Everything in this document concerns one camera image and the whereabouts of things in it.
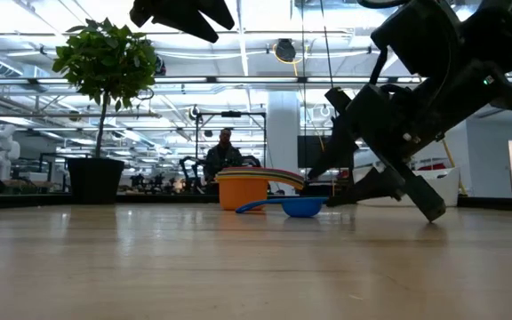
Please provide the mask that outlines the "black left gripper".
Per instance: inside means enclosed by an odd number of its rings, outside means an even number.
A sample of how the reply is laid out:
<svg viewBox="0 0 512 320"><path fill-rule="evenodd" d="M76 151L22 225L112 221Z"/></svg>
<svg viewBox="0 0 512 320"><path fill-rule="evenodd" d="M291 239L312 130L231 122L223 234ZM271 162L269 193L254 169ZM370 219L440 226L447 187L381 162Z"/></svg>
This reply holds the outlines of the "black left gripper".
<svg viewBox="0 0 512 320"><path fill-rule="evenodd" d="M219 36L203 15L225 29L235 26L225 0L134 0L130 10L130 18L136 26L142 26L152 19L153 23L178 29L214 44Z"/></svg>

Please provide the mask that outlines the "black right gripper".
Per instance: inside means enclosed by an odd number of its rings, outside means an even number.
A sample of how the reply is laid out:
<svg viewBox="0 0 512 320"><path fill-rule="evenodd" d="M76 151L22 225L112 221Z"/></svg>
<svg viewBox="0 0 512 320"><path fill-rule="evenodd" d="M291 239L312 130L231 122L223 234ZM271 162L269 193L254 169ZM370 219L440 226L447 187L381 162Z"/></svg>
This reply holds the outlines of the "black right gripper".
<svg viewBox="0 0 512 320"><path fill-rule="evenodd" d="M326 94L338 111L332 135L308 178L331 168L354 169L357 140L363 140L384 168L371 168L327 207L408 195L428 221L440 218L446 205L440 195L409 167L409 160L430 143L487 104L512 111L512 82L492 61L470 60L449 66L411 89L397 84L366 84L349 98L339 88Z"/></svg>

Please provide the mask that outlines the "small royal blue measuring cup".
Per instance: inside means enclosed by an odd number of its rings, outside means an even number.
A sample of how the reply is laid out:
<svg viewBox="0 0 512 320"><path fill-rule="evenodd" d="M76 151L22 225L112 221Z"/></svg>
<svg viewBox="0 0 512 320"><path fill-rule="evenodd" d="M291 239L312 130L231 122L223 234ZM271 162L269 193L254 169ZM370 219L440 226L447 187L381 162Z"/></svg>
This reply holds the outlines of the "small royal blue measuring cup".
<svg viewBox="0 0 512 320"><path fill-rule="evenodd" d="M284 213L292 218L312 218L322 209L327 197L284 197L261 200L244 204L236 209L236 213L244 213L267 204L280 204Z"/></svg>

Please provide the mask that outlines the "orange measuring cup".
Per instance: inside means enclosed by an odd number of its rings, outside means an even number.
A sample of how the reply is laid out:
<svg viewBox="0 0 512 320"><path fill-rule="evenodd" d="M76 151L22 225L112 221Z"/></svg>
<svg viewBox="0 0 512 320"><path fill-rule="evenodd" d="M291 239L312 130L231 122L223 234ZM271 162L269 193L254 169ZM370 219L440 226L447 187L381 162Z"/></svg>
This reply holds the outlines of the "orange measuring cup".
<svg viewBox="0 0 512 320"><path fill-rule="evenodd" d="M302 179L301 177L284 177ZM268 184L270 182L268 180L233 179L217 182L219 184L220 207L225 211L235 211L244 204L268 198Z"/></svg>

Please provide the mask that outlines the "white plastic basket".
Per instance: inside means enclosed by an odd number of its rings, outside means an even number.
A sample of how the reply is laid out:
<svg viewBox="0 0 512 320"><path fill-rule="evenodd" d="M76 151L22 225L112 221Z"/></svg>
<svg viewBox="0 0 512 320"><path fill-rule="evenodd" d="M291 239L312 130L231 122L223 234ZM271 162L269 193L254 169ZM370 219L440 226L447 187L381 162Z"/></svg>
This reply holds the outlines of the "white plastic basket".
<svg viewBox="0 0 512 320"><path fill-rule="evenodd" d="M440 170L414 171L414 174L421 176L440 197L443 198L447 207L455 207L458 203L460 186L460 169L445 168ZM390 196L377 197L357 202L359 205L375 207L414 207L415 204L408 195L404 195L400 201Z"/></svg>

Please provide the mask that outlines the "black monitor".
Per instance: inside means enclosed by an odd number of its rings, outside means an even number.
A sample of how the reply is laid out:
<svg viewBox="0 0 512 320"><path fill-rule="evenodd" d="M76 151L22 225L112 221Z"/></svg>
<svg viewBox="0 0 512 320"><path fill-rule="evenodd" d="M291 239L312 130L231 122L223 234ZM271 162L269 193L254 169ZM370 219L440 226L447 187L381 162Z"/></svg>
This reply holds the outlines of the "black monitor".
<svg viewBox="0 0 512 320"><path fill-rule="evenodd" d="M297 137L298 167L313 168L316 166L332 168L349 167L351 164L350 151L343 149L338 154L328 153L330 136L300 135Z"/></svg>

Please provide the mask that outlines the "person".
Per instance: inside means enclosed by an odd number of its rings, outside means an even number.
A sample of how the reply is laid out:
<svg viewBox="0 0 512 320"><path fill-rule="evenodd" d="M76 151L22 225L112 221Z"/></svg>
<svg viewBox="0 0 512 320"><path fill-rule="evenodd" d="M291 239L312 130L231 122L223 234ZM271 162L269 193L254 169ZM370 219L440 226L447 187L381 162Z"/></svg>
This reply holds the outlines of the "person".
<svg viewBox="0 0 512 320"><path fill-rule="evenodd" d="M232 146L231 131L229 128L220 131L219 143L212 147L204 161L204 177L206 182L205 191L209 195L218 193L216 175L224 168L241 166L243 158L239 150Z"/></svg>

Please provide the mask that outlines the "green plant in black pot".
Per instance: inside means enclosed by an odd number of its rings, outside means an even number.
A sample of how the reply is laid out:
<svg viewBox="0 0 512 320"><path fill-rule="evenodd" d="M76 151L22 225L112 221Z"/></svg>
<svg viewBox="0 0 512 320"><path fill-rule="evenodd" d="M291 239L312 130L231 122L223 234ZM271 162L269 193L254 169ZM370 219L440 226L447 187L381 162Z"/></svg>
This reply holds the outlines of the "green plant in black pot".
<svg viewBox="0 0 512 320"><path fill-rule="evenodd" d="M94 156L67 160L73 201L113 204L124 162L101 155L108 108L132 109L132 101L155 83L155 48L144 34L108 19L88 20L68 32L52 71L100 108Z"/></svg>

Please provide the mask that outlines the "white humanoid robot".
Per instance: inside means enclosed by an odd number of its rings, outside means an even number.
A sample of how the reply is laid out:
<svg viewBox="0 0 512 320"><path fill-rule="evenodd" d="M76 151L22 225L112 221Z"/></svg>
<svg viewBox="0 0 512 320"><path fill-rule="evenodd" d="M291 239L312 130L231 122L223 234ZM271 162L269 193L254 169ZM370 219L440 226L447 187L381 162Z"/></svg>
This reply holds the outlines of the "white humanoid robot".
<svg viewBox="0 0 512 320"><path fill-rule="evenodd" d="M20 144L13 139L16 127L0 124L0 180L11 178L12 161L20 157Z"/></svg>

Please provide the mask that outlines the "black gantry frame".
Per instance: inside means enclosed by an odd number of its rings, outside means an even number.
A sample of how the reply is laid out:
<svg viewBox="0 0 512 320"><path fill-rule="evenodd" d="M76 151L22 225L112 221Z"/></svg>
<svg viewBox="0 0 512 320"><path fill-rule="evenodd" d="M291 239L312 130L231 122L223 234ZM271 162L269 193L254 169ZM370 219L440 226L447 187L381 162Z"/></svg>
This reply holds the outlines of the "black gantry frame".
<svg viewBox="0 0 512 320"><path fill-rule="evenodd" d="M199 148L198 148L199 147L198 136L199 136L199 133L200 133L201 125L202 124L208 124L210 122L210 119L212 117L214 117L214 116L220 116L220 117L223 117L223 118L239 118L239 117L242 117L242 116L252 117L252 113L241 112L241 111L222 111L220 113L216 113L216 112L209 112L209 113L199 112L198 117L195 120L195 125L196 125L196 152L199 151ZM231 135L232 135L233 128L232 127L224 127L223 129L225 129L225 128L229 128L229 130L231 131ZM216 142L215 145L211 146L208 149L208 151L212 147L215 147L219 143L219 140ZM203 171L204 171L204 161L205 161L206 156L203 159L198 159L196 161L196 164L200 164L203 167ZM241 166L261 167L260 160L258 160L255 156L242 156L242 158L243 158L243 162L242 162ZM206 191L205 191L205 187L206 187L206 182L205 182L203 187L199 188L199 190L204 192L205 194L207 194Z"/></svg>

